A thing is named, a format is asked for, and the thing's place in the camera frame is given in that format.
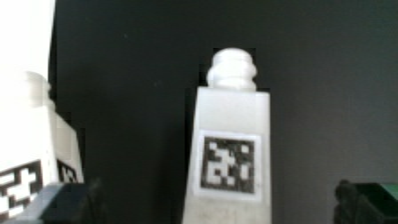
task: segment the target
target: black and white marker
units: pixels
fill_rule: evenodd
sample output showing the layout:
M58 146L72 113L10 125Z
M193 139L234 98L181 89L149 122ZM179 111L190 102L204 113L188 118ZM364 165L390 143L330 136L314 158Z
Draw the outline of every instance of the black and white marker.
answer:
M213 57L197 89L182 224L270 224L270 95L248 53Z

